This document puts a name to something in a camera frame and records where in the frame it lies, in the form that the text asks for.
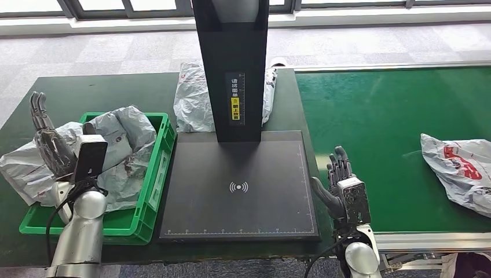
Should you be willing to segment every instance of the silver robotic arm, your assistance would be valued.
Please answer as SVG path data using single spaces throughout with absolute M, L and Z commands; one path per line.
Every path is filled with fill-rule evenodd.
M 97 186 L 102 173 L 107 142 L 87 123 L 77 138 L 75 151 L 56 132 L 45 108 L 46 95 L 33 92 L 31 116 L 36 128 L 34 141 L 55 182 L 52 195 L 56 210 L 46 225 L 50 267 L 46 277 L 98 278 L 102 252 L 102 217 L 106 211 L 107 191 Z M 52 258 L 49 236 L 53 218 L 58 214 L 66 224 Z
M 98 278 L 102 253 L 102 216 L 107 201 L 99 191 L 82 193 L 58 239 L 46 277 Z
M 315 177 L 310 184 L 334 220 L 334 253 L 340 261 L 341 273 L 346 278 L 381 278 L 365 183 L 353 174 L 345 150 L 336 147 L 335 153 L 330 154 L 327 164 L 329 190 Z

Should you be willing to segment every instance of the red printed logo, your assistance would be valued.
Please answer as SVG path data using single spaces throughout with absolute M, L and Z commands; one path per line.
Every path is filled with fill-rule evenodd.
M 465 177 L 473 180 L 480 180 L 482 178 L 482 175 L 477 171 L 474 165 L 453 153 L 452 147 L 444 147 L 444 155 L 445 158 L 448 158 L 453 163 L 455 169 L 464 172 Z

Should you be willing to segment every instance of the cable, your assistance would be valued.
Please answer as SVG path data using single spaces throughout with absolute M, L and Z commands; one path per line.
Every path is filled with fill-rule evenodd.
M 319 255 L 315 256 L 315 258 L 313 258 L 309 265 L 307 266 L 307 269 L 305 269 L 305 274 L 303 275 L 303 278 L 307 278 L 309 276 L 309 272 L 310 272 L 310 269 L 312 268 L 312 266 L 314 265 L 314 263 L 320 258 L 320 257 L 323 257 L 325 256 L 325 254 L 329 251 L 331 251 L 332 249 L 335 249 L 337 246 L 340 246 L 343 242 L 345 242 L 348 237 L 356 230 L 356 227 L 353 227 L 350 229 L 350 231 L 344 236 L 344 237 L 341 237 L 340 240 L 338 240 L 336 243 L 334 243 L 333 245 L 327 247 L 324 251 L 320 252 Z
M 67 203 L 73 203 L 80 195 L 83 193 L 89 191 L 91 188 L 95 188 L 99 192 L 101 192 L 104 196 L 108 195 L 108 191 L 105 190 L 104 188 L 100 188 L 97 186 L 97 180 L 95 178 L 86 178 L 85 180 L 79 181 L 75 184 L 75 186 L 68 192 L 67 197 L 59 206 L 56 207 L 56 209 L 49 215 L 47 224 L 46 224 L 46 250 L 47 250 L 47 259 L 48 259 L 48 267 L 51 266 L 51 263 L 53 262 L 53 256 L 51 253 L 51 245 L 49 244 L 49 234 L 51 230 L 51 224 L 54 220 L 54 217 L 56 214 L 61 210 L 63 206 L 65 206 Z

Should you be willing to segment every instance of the plastic bag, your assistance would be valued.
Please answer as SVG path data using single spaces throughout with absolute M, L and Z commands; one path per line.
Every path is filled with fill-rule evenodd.
M 491 256 L 485 253 L 453 253 L 442 256 L 440 278 L 489 278 Z
M 440 141 L 421 134 L 421 149 L 450 201 L 491 217 L 491 142 Z
M 265 71 L 262 124 L 269 120 L 273 110 L 274 88 L 277 71 Z M 177 118 L 177 132 L 212 132 L 215 123 L 211 111 L 210 96 L 203 63 L 194 61 L 181 64 L 179 81 L 175 91 L 174 112 Z
M 97 184 L 109 191 L 107 211 L 136 206 L 145 177 L 156 132 L 148 118 L 130 106 L 105 113 L 90 121 L 96 132 L 108 142 L 105 171 Z M 70 122 L 56 129 L 73 148 L 82 124 Z M 53 173 L 39 156 L 33 141 L 0 158 L 0 173 L 30 206 L 54 206 L 50 193 Z

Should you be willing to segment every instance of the yellow warning label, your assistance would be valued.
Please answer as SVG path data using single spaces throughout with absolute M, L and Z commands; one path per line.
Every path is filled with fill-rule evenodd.
M 240 120 L 239 98 L 231 97 L 232 102 L 232 120 Z

